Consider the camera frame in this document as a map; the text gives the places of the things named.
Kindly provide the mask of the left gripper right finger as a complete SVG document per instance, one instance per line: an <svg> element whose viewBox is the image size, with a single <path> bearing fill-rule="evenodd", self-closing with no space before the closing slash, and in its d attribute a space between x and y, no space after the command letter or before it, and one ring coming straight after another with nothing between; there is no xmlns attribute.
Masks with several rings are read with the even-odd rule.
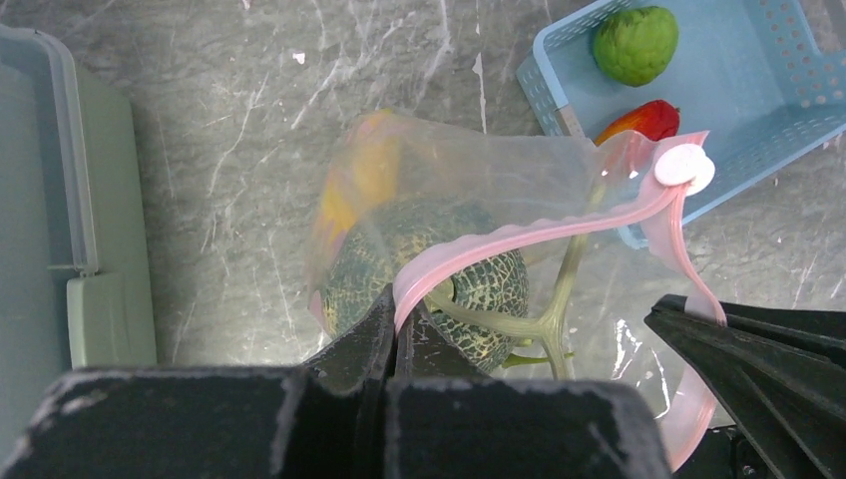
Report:
<svg viewBox="0 0 846 479"><path fill-rule="evenodd" d="M602 380L425 376L431 347L467 365L417 306L386 385L389 478L670 478L659 428L626 384Z"/></svg>

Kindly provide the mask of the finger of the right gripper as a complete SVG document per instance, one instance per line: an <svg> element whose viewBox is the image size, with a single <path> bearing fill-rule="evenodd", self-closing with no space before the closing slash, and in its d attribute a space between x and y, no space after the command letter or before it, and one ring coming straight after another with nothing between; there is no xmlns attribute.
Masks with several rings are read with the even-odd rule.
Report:
<svg viewBox="0 0 846 479"><path fill-rule="evenodd" d="M727 303L725 326L668 294L645 324L703 379L773 478L845 475L845 314Z"/></svg>

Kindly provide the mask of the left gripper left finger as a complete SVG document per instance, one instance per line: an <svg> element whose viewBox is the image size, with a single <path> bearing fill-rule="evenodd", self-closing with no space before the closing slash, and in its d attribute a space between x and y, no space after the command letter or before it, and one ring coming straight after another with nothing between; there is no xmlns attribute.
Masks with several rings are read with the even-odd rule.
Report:
<svg viewBox="0 0 846 479"><path fill-rule="evenodd" d="M396 353L384 288L298 365L87 367L60 377L5 478L377 478Z"/></svg>

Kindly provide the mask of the green netted melon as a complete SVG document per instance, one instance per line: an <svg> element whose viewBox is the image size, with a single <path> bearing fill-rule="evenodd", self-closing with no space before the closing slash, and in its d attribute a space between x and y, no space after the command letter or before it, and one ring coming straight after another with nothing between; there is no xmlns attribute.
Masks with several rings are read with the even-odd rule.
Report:
<svg viewBox="0 0 846 479"><path fill-rule="evenodd" d="M433 327L483 373L534 363L514 349L539 342L557 379L572 379L565 320L587 229L566 221L505 225L478 200L411 195L363 213L347 230L312 296L327 335L362 320L376 298L397 302L396 329L425 306ZM526 246L570 238L545 311L530 317Z"/></svg>

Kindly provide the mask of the clear zip top bag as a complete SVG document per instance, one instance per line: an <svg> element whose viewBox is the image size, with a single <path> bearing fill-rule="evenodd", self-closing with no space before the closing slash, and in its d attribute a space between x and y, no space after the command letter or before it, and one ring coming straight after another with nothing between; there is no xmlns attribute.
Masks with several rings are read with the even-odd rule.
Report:
<svg viewBox="0 0 846 479"><path fill-rule="evenodd" d="M578 269L592 239L639 228L648 251L690 281L692 292L682 309L725 325L723 307L693 267L682 233L686 200L706 189L715 174L704 149L707 132L677 132L652 141L629 130L597 146L579 136L495 136L394 114L391 131L401 152L391 200L411 195L478 200L505 225L572 219L587 229ZM570 241L563 237L524 247L530 317L541 315L551 302ZM309 310L323 328L312 296L334 257L305 264ZM574 369L582 356L570 331L578 269L565 314Z"/></svg>

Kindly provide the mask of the yellow banana bunch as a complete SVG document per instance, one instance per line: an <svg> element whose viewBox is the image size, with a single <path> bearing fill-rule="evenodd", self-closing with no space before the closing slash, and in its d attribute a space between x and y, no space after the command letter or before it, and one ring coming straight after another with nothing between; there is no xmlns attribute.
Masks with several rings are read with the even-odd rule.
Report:
<svg viewBox="0 0 846 479"><path fill-rule="evenodd" d="M336 142L308 241L312 264L331 260L362 214L397 192L400 140L391 131L394 111L357 118Z"/></svg>

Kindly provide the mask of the light blue plastic basket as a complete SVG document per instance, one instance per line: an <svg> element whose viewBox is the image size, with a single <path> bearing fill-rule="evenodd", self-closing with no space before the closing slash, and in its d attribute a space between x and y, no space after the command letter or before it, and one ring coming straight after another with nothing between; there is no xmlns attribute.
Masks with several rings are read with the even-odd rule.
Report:
<svg viewBox="0 0 846 479"><path fill-rule="evenodd" d="M517 78L545 134L597 136L655 99L677 107L685 133L707 132L716 166L689 198L690 223L845 129L845 52L823 52L797 1L670 1L680 28L666 70L632 88L596 65L593 40L630 1L596 1L548 25Z"/></svg>

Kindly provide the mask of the light green custard apple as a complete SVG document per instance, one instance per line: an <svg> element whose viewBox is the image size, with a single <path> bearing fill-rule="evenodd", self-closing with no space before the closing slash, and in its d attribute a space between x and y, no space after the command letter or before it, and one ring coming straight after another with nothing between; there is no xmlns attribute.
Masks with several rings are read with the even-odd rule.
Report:
<svg viewBox="0 0 846 479"><path fill-rule="evenodd" d="M674 14L661 6L616 12L598 28L593 56L609 78L629 87L642 87L662 74L679 41Z"/></svg>

